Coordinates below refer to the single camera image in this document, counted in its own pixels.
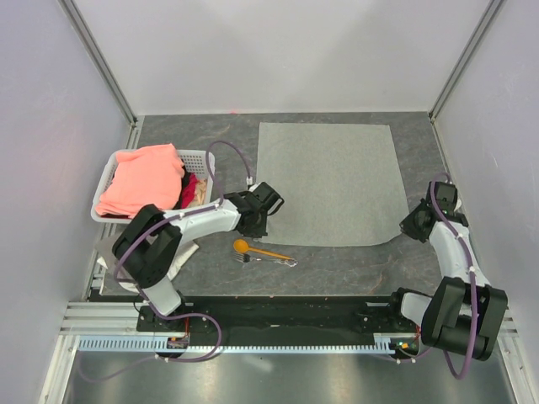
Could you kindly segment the grey cloth napkin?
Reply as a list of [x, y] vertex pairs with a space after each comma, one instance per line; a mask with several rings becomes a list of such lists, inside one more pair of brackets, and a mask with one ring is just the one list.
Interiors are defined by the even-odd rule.
[[263, 122], [256, 178], [285, 201], [264, 243], [375, 246], [399, 236], [409, 213], [387, 125]]

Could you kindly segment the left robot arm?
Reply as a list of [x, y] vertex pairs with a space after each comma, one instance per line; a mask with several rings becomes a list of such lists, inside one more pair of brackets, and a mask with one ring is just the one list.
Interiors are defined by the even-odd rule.
[[141, 296], [156, 312], [156, 322], [167, 331], [184, 324], [182, 296], [168, 271], [179, 247], [201, 237], [236, 231], [244, 237], [267, 235], [268, 218], [285, 200], [266, 182], [241, 192], [222, 194], [214, 202], [186, 210], [160, 210], [146, 205], [139, 210], [112, 247], [115, 273], [128, 273]]

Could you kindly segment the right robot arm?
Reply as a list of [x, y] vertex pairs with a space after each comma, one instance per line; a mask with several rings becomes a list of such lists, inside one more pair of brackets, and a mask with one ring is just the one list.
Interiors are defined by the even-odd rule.
[[418, 326], [428, 347], [485, 361], [494, 350], [508, 297], [479, 268], [458, 201], [456, 186], [436, 179], [401, 221], [402, 234], [434, 248], [442, 278], [432, 296], [405, 288], [392, 293], [385, 318], [399, 332]]

